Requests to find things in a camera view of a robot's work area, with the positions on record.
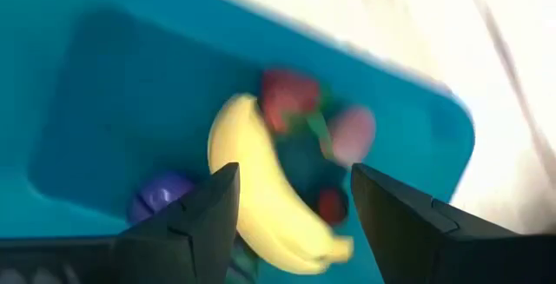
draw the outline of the banana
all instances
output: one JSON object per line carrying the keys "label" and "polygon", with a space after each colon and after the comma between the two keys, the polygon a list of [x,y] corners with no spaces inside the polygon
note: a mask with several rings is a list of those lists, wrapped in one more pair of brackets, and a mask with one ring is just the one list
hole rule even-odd
{"label": "banana", "polygon": [[289,185],[249,94],[230,98],[210,130],[210,172],[228,162],[240,164],[237,230],[263,260],[293,274],[319,274],[349,260],[353,238],[334,236]]}

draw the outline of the banana bunch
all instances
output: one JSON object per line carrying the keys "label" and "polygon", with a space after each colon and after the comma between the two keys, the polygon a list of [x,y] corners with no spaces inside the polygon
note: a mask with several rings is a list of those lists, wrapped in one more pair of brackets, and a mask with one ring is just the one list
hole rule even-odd
{"label": "banana bunch", "polygon": [[228,162],[240,164],[237,230],[263,260],[293,274],[349,260],[353,239],[335,236],[289,185],[252,95],[230,98],[210,130],[210,172]]}

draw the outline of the red fruit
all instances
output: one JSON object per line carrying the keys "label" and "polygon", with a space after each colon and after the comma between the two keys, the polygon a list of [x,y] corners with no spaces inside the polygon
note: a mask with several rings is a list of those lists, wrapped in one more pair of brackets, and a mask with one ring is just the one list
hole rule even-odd
{"label": "red fruit", "polygon": [[328,124],[334,159],[346,168],[361,162],[374,141],[374,116],[365,107],[352,107]]}
{"label": "red fruit", "polygon": [[348,215],[347,203],[339,189],[324,189],[319,194],[319,216],[330,226],[340,224]]}
{"label": "red fruit", "polygon": [[262,79],[262,112],[268,126],[278,133],[289,131],[285,116],[304,116],[314,112],[321,99],[317,81],[299,73],[272,69]]}

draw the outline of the teal plastic bin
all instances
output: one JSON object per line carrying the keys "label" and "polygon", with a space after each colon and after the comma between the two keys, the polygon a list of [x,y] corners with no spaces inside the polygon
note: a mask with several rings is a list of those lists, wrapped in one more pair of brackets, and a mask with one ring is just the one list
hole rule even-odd
{"label": "teal plastic bin", "polygon": [[[0,0],[0,237],[112,234],[147,175],[208,175],[215,114],[261,71],[288,66],[367,105],[364,161],[448,201],[473,149],[446,92],[350,56],[229,0]],[[260,283],[381,283],[354,215],[353,259]]]}

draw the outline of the white surface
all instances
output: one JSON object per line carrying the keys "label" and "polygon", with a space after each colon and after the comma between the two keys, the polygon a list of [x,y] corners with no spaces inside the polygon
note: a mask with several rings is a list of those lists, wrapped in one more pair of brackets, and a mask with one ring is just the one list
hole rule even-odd
{"label": "white surface", "polygon": [[[476,129],[475,151],[453,204],[520,233],[554,225],[556,193],[472,0],[254,1],[444,82],[470,108]],[[550,60],[556,53],[556,0],[484,2],[510,47],[535,118],[556,144]]]}

